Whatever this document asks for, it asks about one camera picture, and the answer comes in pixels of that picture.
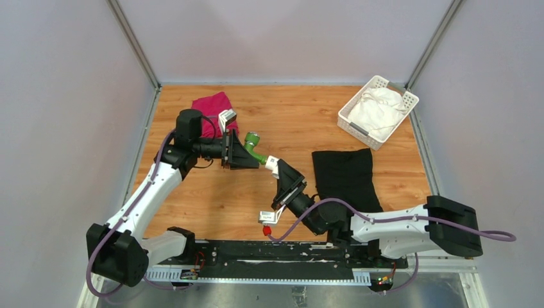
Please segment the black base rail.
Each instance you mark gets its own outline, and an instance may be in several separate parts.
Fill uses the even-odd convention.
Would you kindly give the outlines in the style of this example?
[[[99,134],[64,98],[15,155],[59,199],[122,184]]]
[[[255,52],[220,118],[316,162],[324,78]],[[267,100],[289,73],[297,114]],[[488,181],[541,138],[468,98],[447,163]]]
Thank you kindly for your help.
[[[408,262],[381,257],[375,246],[366,244],[200,240],[189,252],[169,257],[160,265],[195,271],[200,280],[347,282],[355,280],[357,270],[391,273],[406,269]]]

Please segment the white plastic basket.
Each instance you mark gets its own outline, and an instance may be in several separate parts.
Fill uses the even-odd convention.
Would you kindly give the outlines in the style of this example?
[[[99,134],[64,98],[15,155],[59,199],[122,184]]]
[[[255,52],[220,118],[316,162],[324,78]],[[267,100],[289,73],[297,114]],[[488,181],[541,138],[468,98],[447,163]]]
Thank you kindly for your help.
[[[409,90],[375,75],[337,113],[337,125],[379,150],[419,103]]]

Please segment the black folded cloth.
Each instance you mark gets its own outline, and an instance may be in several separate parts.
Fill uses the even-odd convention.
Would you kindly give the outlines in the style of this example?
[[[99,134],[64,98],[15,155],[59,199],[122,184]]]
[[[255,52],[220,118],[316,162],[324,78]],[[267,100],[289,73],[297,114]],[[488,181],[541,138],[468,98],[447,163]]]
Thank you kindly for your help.
[[[312,162],[321,199],[339,198],[359,212],[383,211],[373,185],[373,157],[369,148],[314,151]]]

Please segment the magenta folded cloth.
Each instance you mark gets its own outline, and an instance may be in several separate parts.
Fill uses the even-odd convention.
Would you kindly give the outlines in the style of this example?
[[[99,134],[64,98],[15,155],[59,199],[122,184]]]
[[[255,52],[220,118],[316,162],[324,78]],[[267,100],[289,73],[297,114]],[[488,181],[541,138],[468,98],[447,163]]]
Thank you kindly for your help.
[[[225,92],[218,92],[214,95],[198,98],[192,102],[192,109],[199,110],[205,117],[209,118],[202,122],[202,134],[204,138],[221,137],[222,131],[219,127],[219,114],[232,108],[232,104]]]

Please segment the white pipe fitting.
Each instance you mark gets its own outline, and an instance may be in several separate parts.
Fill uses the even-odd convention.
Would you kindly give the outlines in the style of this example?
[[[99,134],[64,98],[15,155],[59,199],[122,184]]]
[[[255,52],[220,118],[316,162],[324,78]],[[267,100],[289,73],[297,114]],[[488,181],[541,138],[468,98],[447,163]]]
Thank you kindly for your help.
[[[277,180],[280,178],[279,176],[279,170],[278,170],[278,161],[279,159],[269,155],[267,157],[265,168],[271,171],[271,175],[276,178]]]

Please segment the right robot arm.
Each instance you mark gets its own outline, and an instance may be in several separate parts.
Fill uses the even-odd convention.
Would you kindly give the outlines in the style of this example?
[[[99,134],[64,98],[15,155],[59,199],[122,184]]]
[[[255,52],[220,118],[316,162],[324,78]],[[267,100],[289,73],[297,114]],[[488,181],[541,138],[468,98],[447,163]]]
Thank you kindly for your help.
[[[366,250],[370,265],[382,268],[391,259],[430,250],[443,250],[457,257],[483,254],[475,209],[443,196],[429,196],[427,201],[409,209],[390,212],[360,212],[339,198],[314,201],[304,193],[304,176],[284,160],[269,157],[266,169],[276,178],[276,196],[270,221],[278,222],[285,209],[316,235],[345,231],[348,242],[375,242]]]

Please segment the white cloth in basket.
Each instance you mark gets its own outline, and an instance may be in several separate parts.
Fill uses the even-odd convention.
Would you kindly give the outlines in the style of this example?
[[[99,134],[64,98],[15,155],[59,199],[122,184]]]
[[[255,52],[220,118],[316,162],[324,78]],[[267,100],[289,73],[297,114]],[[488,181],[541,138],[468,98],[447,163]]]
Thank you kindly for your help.
[[[387,88],[368,88],[348,114],[355,123],[376,140],[384,142],[407,114],[402,96]]]

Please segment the green water faucet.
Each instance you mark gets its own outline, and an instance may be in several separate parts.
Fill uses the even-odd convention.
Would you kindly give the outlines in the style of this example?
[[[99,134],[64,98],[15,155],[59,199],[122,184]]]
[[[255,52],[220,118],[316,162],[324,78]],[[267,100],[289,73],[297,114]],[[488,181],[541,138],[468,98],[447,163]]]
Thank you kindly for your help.
[[[260,142],[260,136],[256,132],[248,132],[244,138],[244,148],[246,151],[255,158],[261,165],[265,165],[268,157],[255,152],[255,148]]]

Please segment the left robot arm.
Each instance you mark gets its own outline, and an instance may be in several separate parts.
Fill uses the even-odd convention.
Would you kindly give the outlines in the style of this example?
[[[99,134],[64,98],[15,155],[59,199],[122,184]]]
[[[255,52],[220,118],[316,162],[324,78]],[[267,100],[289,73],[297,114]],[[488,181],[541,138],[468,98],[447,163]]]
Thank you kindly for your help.
[[[121,286],[136,286],[149,268],[174,258],[181,265],[196,258],[193,232],[168,228],[162,235],[144,238],[144,233],[171,192],[196,168],[199,158],[218,160],[226,169],[257,169],[259,162],[227,126],[236,120],[232,109],[219,113],[221,136],[204,138],[202,124],[211,120],[196,109],[182,110],[176,125],[164,138],[149,173],[128,201],[106,223],[94,223],[86,234],[91,275],[97,274]]]

